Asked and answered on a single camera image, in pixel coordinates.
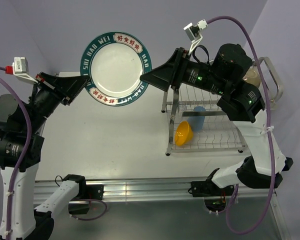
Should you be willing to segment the white plate green rim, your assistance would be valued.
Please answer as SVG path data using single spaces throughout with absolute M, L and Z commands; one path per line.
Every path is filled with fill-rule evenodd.
M 89 76 L 86 91 L 97 102 L 123 107 L 136 102 L 147 90 L 141 75 L 152 70 L 146 46 L 134 35 L 122 31 L 95 37 L 83 51 L 80 74 Z

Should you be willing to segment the blue plastic cup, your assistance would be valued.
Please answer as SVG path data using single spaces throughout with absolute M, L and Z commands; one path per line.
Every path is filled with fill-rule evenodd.
M 206 109 L 203 106 L 196 106 L 194 112 L 205 112 Z M 189 123 L 193 132 L 200 132 L 203 130 L 205 116 L 189 116 L 187 122 Z

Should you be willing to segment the orange plastic bowl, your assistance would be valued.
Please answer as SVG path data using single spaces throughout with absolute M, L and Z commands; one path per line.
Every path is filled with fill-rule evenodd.
M 180 147 L 189 143 L 193 139 L 194 133 L 190 124 L 187 121 L 182 121 L 175 132 L 175 144 Z

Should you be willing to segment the beige floral ceramic bowl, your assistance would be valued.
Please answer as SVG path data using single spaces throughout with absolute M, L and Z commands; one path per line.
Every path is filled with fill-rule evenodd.
M 245 82 L 254 85 L 255 87 L 259 88 L 261 85 L 261 78 L 259 73 L 254 68 L 250 68 L 244 77 L 242 78 Z

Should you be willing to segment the clear glass cup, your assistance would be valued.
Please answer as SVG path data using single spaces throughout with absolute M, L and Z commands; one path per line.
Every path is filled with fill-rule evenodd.
M 179 105 L 179 110 L 180 110 L 181 112 L 186 112 L 187 109 L 188 109 L 188 105 L 187 105 L 187 104 L 180 104 L 180 105 Z

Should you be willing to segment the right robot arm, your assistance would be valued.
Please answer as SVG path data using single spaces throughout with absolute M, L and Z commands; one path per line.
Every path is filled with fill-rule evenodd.
M 252 64 L 239 44 L 222 45 L 212 63 L 188 57 L 185 49 L 177 48 L 166 63 L 140 76 L 142 82 L 162 91 L 185 84 L 219 95 L 217 105 L 248 145 L 250 156 L 243 161 L 217 168 L 205 181 L 192 184 L 194 197 L 231 195 L 236 184 L 274 190 L 283 181 L 282 172 L 293 165 L 276 143 L 260 90 L 244 81 Z

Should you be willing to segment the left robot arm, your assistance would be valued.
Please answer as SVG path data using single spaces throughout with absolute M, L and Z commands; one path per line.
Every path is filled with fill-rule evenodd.
M 40 129 L 59 105 L 69 105 L 89 81 L 87 75 L 59 77 L 39 73 L 28 103 L 9 87 L 0 96 L 0 172 L 3 209 L 0 240 L 47 240 L 55 219 L 72 199 L 86 197 L 86 179 L 67 175 L 61 186 L 34 207 L 35 178 L 44 138 Z

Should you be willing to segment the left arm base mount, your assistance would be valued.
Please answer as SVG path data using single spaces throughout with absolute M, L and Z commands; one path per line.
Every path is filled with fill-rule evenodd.
M 88 184 L 86 187 L 87 197 L 91 200 L 102 200 L 104 194 L 103 184 Z

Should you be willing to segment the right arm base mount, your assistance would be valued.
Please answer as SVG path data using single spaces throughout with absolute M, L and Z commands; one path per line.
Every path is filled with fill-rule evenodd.
M 233 185 L 219 188 L 212 181 L 192 181 L 188 193 L 194 198 L 198 197 L 227 197 L 231 196 L 235 190 Z

